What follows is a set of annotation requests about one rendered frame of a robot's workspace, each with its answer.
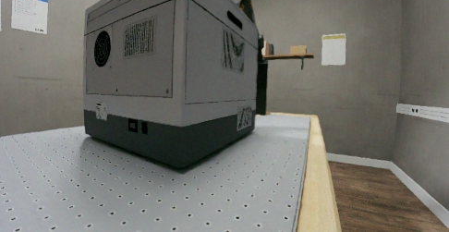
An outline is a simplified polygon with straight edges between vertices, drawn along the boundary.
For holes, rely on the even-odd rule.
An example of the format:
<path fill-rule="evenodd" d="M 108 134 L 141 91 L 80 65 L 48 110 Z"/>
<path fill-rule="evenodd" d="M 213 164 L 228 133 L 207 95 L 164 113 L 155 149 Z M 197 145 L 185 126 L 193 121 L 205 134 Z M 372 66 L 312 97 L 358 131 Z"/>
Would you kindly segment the grey boxy benchtop instrument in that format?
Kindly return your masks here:
<path fill-rule="evenodd" d="M 184 168 L 255 129 L 258 28 L 233 0 L 85 10 L 85 134 Z"/>

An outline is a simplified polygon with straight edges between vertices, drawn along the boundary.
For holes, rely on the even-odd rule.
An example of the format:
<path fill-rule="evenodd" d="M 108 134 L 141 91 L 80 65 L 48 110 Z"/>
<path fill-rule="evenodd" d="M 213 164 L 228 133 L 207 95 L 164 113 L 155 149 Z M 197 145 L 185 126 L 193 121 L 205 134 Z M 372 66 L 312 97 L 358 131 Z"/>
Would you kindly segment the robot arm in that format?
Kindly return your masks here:
<path fill-rule="evenodd" d="M 248 18 L 256 25 L 251 0 L 233 0 L 233 1 L 239 6 L 239 8 L 242 11 L 244 11 L 244 13 L 248 16 Z M 262 43 L 261 43 L 261 41 L 262 41 Z M 261 47 L 261 45 L 262 45 L 262 47 Z M 258 51 L 258 62 L 259 63 L 263 63 L 266 61 L 266 59 L 263 58 L 263 55 L 261 55 L 261 50 L 263 48 L 264 48 L 264 38 L 262 37 L 262 35 L 260 35 L 258 33 L 258 50 L 260 50 L 260 51 Z"/>

